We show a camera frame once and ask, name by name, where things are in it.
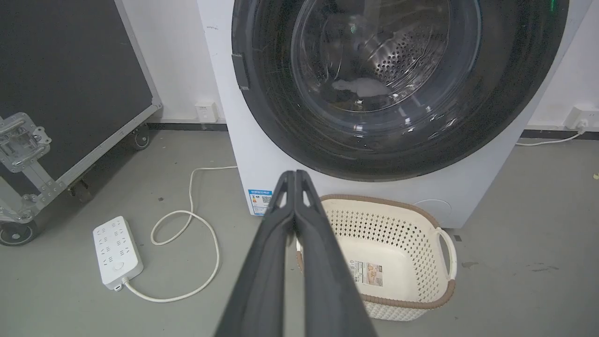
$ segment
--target white wall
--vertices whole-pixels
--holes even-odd
[[[598,19],[599,1],[595,0],[530,119],[528,129],[563,130],[563,122],[575,104],[599,107]]]
[[[152,121],[198,123],[195,104],[216,102],[225,115],[196,0],[123,0],[164,105]]]

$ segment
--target laundry basket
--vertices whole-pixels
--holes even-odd
[[[430,214],[410,204],[354,195],[326,195],[321,201],[370,317],[411,321],[449,301],[455,247]],[[303,271],[299,241],[297,260]]]

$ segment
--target power outlet socket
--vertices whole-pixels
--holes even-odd
[[[122,216],[94,228],[93,241],[102,283],[108,289],[121,290],[124,277],[132,279],[144,269],[129,224]]]
[[[216,123],[218,119],[218,112],[216,103],[196,103],[195,111],[198,114],[198,119],[202,123]]]
[[[564,121],[564,126],[571,130],[599,128],[599,109],[588,104],[576,104]]]

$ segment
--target basket label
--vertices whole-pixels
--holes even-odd
[[[383,266],[363,261],[349,260],[349,272],[354,282],[383,286]]]

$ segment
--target gray floor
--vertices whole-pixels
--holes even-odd
[[[37,240],[0,247],[0,335],[211,336],[260,222],[247,211],[237,171],[196,179],[196,211],[216,230],[222,265],[191,299],[154,304],[107,290],[92,229],[123,215],[145,265],[132,283],[157,297],[191,291],[213,268],[208,230],[195,224],[162,247],[150,243],[150,230],[162,215],[189,206],[194,168],[233,164],[226,133],[161,131],[142,152],[109,152],[87,177],[94,200],[82,206],[62,195],[38,218],[46,231]],[[599,142],[514,149],[468,224],[453,231],[462,242],[452,300],[411,323],[375,321],[379,335],[597,335],[598,172]],[[183,221],[174,219],[158,239]],[[302,276],[293,254],[286,277],[286,335],[303,336]]]

